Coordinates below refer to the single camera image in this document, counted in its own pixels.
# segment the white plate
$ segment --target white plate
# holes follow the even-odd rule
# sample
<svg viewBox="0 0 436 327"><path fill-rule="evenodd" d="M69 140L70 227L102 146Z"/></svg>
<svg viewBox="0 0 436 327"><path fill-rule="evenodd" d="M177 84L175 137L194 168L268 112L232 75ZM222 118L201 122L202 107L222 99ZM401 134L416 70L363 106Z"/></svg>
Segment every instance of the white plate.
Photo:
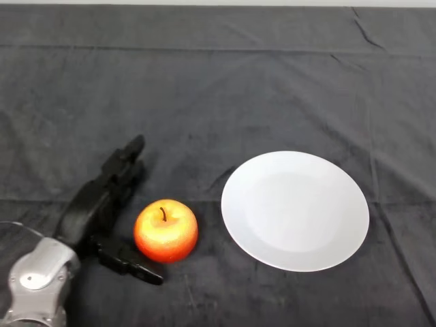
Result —
<svg viewBox="0 0 436 327"><path fill-rule="evenodd" d="M225 226L249 255L277 268L316 271L345 261L363 243L369 210L342 169L307 153L254 157L225 184Z"/></svg>

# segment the dark tablecloth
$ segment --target dark tablecloth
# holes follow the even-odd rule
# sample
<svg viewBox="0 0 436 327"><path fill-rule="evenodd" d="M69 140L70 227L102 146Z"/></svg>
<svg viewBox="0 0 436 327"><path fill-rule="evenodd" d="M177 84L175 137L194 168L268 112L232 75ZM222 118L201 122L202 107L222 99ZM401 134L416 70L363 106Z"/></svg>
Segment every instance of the dark tablecloth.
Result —
<svg viewBox="0 0 436 327"><path fill-rule="evenodd" d="M0 220L51 235L65 204L136 134L149 177L119 219L174 198L200 238L157 287L83 262L69 326L432 326L436 314L436 11L0 6ZM369 203L346 262L256 262L221 218L260 153L337 164ZM0 225L7 274L37 238Z"/></svg>

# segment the cable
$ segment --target cable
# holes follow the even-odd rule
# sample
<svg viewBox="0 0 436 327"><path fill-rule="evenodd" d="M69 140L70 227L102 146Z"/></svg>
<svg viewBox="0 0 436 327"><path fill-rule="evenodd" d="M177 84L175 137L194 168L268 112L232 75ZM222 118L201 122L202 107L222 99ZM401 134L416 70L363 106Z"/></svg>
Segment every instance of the cable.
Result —
<svg viewBox="0 0 436 327"><path fill-rule="evenodd" d="M0 223L10 223L12 225L17 225L17 226L23 227L24 229L30 231L31 233L34 233L36 236L39 236L41 238L45 237L43 234L41 234L37 230L34 230L33 228L27 227L26 225L23 225L19 221L9 221L9 220L6 220L6 221L0 221Z"/></svg>

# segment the gray cloth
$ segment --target gray cloth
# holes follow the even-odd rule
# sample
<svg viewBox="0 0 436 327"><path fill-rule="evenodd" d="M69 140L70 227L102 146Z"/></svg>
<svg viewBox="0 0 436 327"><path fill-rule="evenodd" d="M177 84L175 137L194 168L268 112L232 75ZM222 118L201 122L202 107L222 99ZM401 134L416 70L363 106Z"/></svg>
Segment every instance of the gray cloth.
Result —
<svg viewBox="0 0 436 327"><path fill-rule="evenodd" d="M85 260L69 326L431 326L436 315L436 11L0 6L0 219L47 235L136 134L149 170L115 234L174 198L200 238L160 287ZM221 190L260 153L337 164L369 233L320 272L261 264L232 241ZM37 241L0 225L7 274Z"/></svg>

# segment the apple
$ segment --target apple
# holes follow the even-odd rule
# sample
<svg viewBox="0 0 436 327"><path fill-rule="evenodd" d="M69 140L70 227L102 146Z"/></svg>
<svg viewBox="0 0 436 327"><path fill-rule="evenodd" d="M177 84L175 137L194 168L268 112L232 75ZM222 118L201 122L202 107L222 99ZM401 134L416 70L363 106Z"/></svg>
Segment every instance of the apple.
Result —
<svg viewBox="0 0 436 327"><path fill-rule="evenodd" d="M184 204L164 199L149 204L138 216L134 239L150 259L170 263L186 258L198 238L197 219Z"/></svg>

